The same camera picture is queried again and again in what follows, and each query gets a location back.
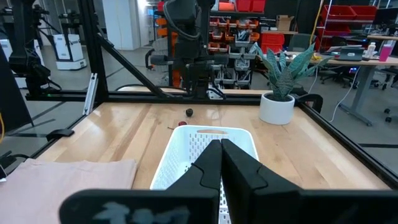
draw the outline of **white pot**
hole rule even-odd
[[[261,96],[259,118],[270,124],[288,124],[293,118],[294,97],[287,95],[290,101],[278,102],[266,98],[271,94],[266,93]]]

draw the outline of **pink bottle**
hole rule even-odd
[[[381,52],[380,52],[379,61],[380,62],[387,61],[387,59],[390,56],[391,52],[392,52],[392,45],[391,44],[384,44],[383,48],[381,49]]]

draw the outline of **gray floor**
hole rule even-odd
[[[156,71],[149,71],[145,68],[144,56],[149,49],[143,48],[135,51],[121,51],[121,53],[140,70],[147,78],[157,85],[165,85],[165,75]],[[90,77],[90,65],[77,72],[58,71],[55,66],[55,56],[51,48],[45,47],[42,50],[45,66],[52,71],[52,80],[60,84],[64,90],[84,90],[88,86]],[[139,83],[120,63],[112,58],[108,53],[103,52],[104,65],[108,76],[108,88],[115,90],[117,87],[126,84]],[[308,91],[315,77],[308,77],[300,84]],[[268,89],[267,80],[260,74],[253,76],[252,89]],[[324,98],[322,116],[330,120],[337,102],[339,102],[348,88],[342,88],[342,84],[328,80],[322,85],[317,78],[313,86],[312,93],[318,93]],[[350,105],[356,90],[352,90],[344,103]],[[335,119],[332,124],[342,133],[358,143],[378,143],[378,144],[398,144],[398,119],[392,123],[385,123],[386,115],[384,109],[396,105],[398,90],[388,88],[386,91],[381,89],[370,89],[362,113],[374,122],[374,126],[368,127],[356,118],[337,109]],[[30,115],[34,118],[37,127],[29,125],[15,130],[13,136],[5,138],[0,145],[0,154],[12,150],[14,153],[33,154],[47,141],[44,137],[54,129],[66,128],[69,124],[78,119],[83,111],[83,103],[74,102],[41,102],[27,101]],[[366,148],[368,153],[378,158],[383,164],[389,166],[391,170],[398,173],[398,149]]]

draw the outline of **pink towel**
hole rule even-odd
[[[0,183],[0,223],[60,223],[58,209],[84,189],[131,189],[134,160],[110,163],[28,159]]]

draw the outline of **basket handle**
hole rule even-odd
[[[228,134],[225,131],[214,130],[214,129],[202,129],[202,130],[198,130],[197,133],[201,133],[201,134]]]

